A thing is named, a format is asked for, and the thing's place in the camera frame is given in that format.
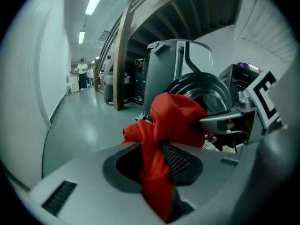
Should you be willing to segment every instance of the red garment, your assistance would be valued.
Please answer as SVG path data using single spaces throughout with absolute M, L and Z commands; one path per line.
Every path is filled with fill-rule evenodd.
M 142 194 L 151 208 L 166 221 L 171 211 L 173 181 L 159 142 L 178 142 L 201 148 L 204 133 L 193 130 L 190 125 L 208 115 L 192 99 L 168 93 L 155 97 L 150 115 L 152 124 L 138 120 L 123 129 L 124 143 L 142 141 Z

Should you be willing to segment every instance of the black trousers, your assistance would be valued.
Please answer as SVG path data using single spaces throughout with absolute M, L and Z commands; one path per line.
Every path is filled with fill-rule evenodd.
M 78 81 L 79 89 L 86 88 L 86 78 L 87 78 L 86 73 L 79 74 L 79 81 Z

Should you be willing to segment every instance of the white chair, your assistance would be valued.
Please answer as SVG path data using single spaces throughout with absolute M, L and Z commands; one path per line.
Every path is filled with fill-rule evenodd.
M 71 94 L 73 94 L 73 84 L 72 83 L 67 83 L 66 87 L 66 94 L 69 94 L 69 90 L 71 89 Z

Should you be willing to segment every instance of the gray floor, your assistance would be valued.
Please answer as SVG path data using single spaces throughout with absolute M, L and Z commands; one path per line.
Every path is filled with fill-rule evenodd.
M 135 122 L 142 108 L 129 103 L 118 112 L 93 88 L 66 96 L 45 142 L 44 176 L 72 158 L 119 145 L 123 128 Z

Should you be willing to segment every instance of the white shirt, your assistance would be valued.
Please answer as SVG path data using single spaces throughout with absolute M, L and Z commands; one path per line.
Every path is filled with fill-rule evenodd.
M 86 73 L 86 71 L 83 70 L 84 68 L 88 68 L 88 65 L 87 65 L 86 63 L 79 63 L 78 66 L 77 66 L 78 73 L 79 73 L 79 74 L 84 74 L 84 73 Z
M 103 67 L 104 67 L 104 70 L 106 70 L 107 66 L 109 65 L 109 62 L 111 60 L 110 59 L 106 59 L 104 62 L 103 62 Z
M 94 71 L 93 69 L 88 70 L 88 78 L 93 78 L 94 77 Z

